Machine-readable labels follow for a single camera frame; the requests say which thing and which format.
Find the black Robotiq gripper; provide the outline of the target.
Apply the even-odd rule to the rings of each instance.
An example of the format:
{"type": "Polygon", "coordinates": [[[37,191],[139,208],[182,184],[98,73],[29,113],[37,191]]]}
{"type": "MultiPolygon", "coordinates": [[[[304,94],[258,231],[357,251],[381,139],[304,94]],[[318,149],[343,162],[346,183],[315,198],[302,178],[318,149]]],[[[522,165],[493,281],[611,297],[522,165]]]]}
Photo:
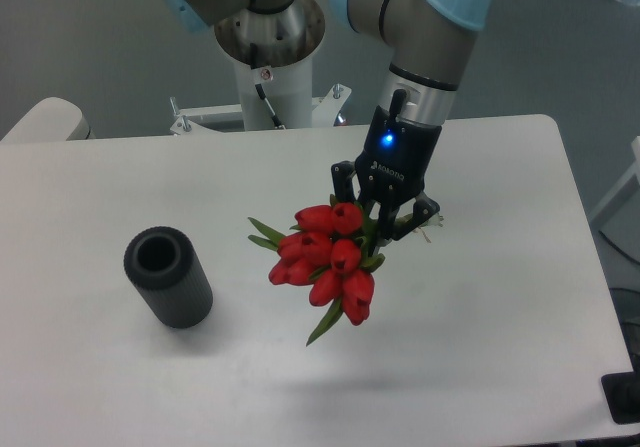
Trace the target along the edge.
{"type": "Polygon", "coordinates": [[[401,119],[407,98],[406,90],[395,90],[388,109],[376,108],[363,151],[355,162],[341,161],[331,166],[334,195],[339,203],[380,204],[377,247],[401,240],[440,214],[440,205],[424,193],[424,188],[426,170],[442,128],[401,119]],[[359,196],[354,191],[356,178],[359,196]],[[411,212],[399,216],[399,207],[412,199],[411,212]]]}

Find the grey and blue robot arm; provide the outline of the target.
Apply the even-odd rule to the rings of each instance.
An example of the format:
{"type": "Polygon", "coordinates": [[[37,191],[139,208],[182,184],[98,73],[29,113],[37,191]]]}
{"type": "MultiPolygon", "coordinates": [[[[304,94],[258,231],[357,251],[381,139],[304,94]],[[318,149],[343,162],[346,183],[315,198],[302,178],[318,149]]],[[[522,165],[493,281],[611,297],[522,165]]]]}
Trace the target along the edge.
{"type": "MultiPolygon", "coordinates": [[[[165,0],[233,62],[246,130],[311,125],[311,60],[325,35],[314,0],[165,0]]],[[[333,165],[336,198],[378,215],[368,248],[439,213],[424,177],[492,0],[329,0],[337,20],[393,51],[362,153],[333,165]]]]}

